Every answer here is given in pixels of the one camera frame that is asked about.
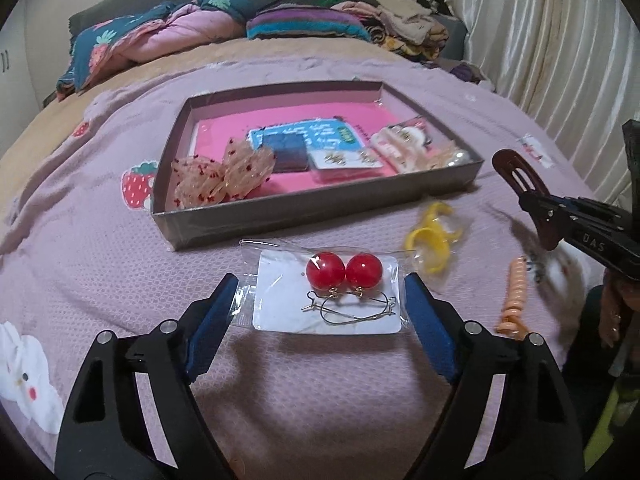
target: clear plastic packaging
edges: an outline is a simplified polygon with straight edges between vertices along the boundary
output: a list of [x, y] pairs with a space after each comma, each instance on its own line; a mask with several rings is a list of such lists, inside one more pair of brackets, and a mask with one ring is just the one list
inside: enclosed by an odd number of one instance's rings
[[414, 270], [429, 288], [443, 291], [472, 223], [471, 217], [447, 202], [424, 203], [418, 223], [404, 239], [404, 249], [414, 252]]
[[383, 176], [384, 167], [372, 148], [360, 150], [315, 150], [309, 152], [317, 182], [340, 182]]
[[436, 145], [430, 128], [427, 119], [414, 117], [382, 128], [371, 137], [370, 144], [400, 174], [471, 162], [470, 153], [457, 147], [453, 140]]
[[[311, 249], [280, 240], [241, 240], [240, 247], [246, 272], [236, 294], [236, 326], [325, 335], [391, 334], [410, 327], [404, 277], [413, 270], [412, 252], [375, 254], [382, 278], [363, 290], [349, 274], [360, 261], [349, 263], [362, 254], [371, 259], [367, 250]], [[314, 290], [309, 283], [307, 266], [321, 253], [337, 255], [346, 268], [347, 279], [332, 290]]]

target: white card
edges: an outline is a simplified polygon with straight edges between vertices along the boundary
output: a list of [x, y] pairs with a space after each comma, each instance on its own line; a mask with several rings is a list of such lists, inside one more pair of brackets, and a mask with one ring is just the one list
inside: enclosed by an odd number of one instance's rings
[[555, 166], [553, 159], [547, 155], [540, 141], [531, 134], [525, 134], [524, 137], [518, 139], [518, 142], [522, 144], [524, 150], [546, 170]]
[[[358, 323], [331, 325], [320, 316], [319, 309], [303, 312], [303, 307], [311, 303], [306, 296], [311, 290], [306, 280], [306, 263], [313, 254], [291, 253], [288, 251], [263, 251], [258, 264], [258, 279], [255, 287], [254, 328], [270, 332], [303, 334], [393, 334], [401, 329], [398, 288], [398, 260], [392, 256], [382, 256], [384, 273], [375, 290], [396, 298], [394, 314], [379, 319]], [[349, 256], [339, 254], [345, 265]], [[381, 294], [373, 297], [384, 300]], [[359, 299], [351, 294], [329, 300], [327, 308], [349, 316], [373, 316], [382, 311], [384, 304]], [[331, 315], [331, 320], [346, 320], [345, 317]]]
[[318, 170], [370, 170], [382, 168], [373, 150], [311, 150], [309, 157]]

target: blue card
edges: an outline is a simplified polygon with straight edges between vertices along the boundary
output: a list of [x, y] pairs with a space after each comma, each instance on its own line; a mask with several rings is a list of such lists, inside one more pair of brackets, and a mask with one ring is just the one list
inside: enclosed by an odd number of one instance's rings
[[335, 118], [311, 119], [257, 128], [250, 130], [247, 138], [252, 148], [257, 150], [265, 136], [277, 134], [302, 134], [309, 152], [314, 150], [356, 152], [364, 147], [356, 132], [347, 123]]

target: bed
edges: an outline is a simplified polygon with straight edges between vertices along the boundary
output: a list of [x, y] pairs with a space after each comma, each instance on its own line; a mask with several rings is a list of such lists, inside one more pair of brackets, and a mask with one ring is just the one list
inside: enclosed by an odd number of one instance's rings
[[[591, 195], [544, 131], [512, 103], [359, 40], [208, 44], [52, 103], [0, 161], [0, 213], [8, 218], [0, 232], [0, 334], [5, 344], [24, 349], [24, 366], [34, 367], [31, 376], [39, 381], [30, 385], [28, 370], [19, 370], [18, 389], [0, 390], [0, 398], [46, 466], [54, 461], [60, 411], [100, 330], [146, 333], [208, 296], [226, 272], [243, 272], [236, 240], [171, 252], [148, 213], [132, 211], [122, 200], [122, 175], [157, 160], [167, 118], [190, 95], [233, 88], [238, 81], [248, 86], [354, 77], [384, 80], [405, 92], [485, 160], [501, 148], [526, 156], [518, 140], [531, 134], [555, 163], [540, 169], [552, 192]], [[87, 133], [78, 130], [85, 121], [94, 125]], [[438, 296], [463, 319], [492, 327], [508, 265], [528, 254], [536, 268], [525, 321], [562, 364], [585, 294], [600, 282], [602, 269], [568, 246], [540, 250], [528, 216], [489, 163], [472, 190], [449, 199], [474, 222], [459, 266]], [[420, 208], [407, 204], [264, 237], [308, 247], [398, 250]], [[500, 396], [495, 386], [470, 463], [482, 459], [491, 435]], [[148, 404], [148, 385], [140, 388]], [[232, 326], [193, 391], [222, 451], [241, 461], [247, 479], [390, 479], [409, 469], [449, 387], [411, 333], [314, 337]], [[171, 463], [157, 417], [148, 407], [145, 415], [156, 453]]]

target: blue gripper pad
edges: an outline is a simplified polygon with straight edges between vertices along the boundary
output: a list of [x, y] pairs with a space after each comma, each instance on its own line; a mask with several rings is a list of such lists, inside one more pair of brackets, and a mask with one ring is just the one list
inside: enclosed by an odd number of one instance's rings
[[[459, 369], [456, 363], [456, 341], [450, 332], [456, 328], [460, 329], [462, 320], [449, 303], [435, 300], [414, 272], [404, 279], [404, 290], [406, 312], [418, 335], [422, 350], [436, 373], [443, 376], [449, 384], [453, 383], [458, 377]], [[451, 310], [444, 312], [449, 318], [446, 320], [449, 330], [434, 310], [436, 302], [439, 310], [446, 310], [447, 306]]]
[[225, 277], [214, 291], [208, 312], [189, 339], [184, 371], [190, 384], [206, 373], [231, 324], [230, 309], [238, 288], [238, 279]]

